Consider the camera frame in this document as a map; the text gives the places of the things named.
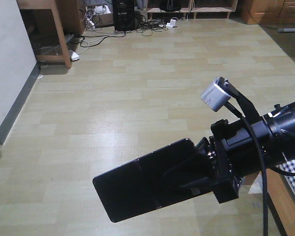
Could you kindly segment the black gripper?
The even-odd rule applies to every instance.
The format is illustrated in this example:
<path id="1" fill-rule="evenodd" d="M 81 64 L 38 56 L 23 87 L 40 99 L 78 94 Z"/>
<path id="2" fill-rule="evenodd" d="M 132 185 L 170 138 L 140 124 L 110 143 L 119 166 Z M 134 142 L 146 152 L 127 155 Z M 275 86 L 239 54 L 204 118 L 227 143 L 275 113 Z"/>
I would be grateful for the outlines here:
<path id="1" fill-rule="evenodd" d="M 242 119 L 211 126 L 213 135 L 199 149 L 167 170 L 162 183 L 170 189 L 195 188 L 195 195 L 213 192 L 219 203 L 239 197 L 241 179 L 285 160 L 285 123 L 266 118 L 250 125 Z"/>

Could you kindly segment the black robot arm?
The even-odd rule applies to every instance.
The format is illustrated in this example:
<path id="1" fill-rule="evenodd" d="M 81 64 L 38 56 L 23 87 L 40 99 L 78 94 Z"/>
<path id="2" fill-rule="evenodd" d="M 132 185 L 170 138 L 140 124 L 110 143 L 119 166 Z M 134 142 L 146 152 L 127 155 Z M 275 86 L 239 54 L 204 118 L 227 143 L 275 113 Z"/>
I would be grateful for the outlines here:
<path id="1" fill-rule="evenodd" d="M 212 191 L 219 203 L 238 198 L 243 177 L 295 159 L 295 102 L 274 107 L 250 128 L 242 119 L 213 123 L 212 136 L 162 180 L 170 189 L 194 196 Z"/>

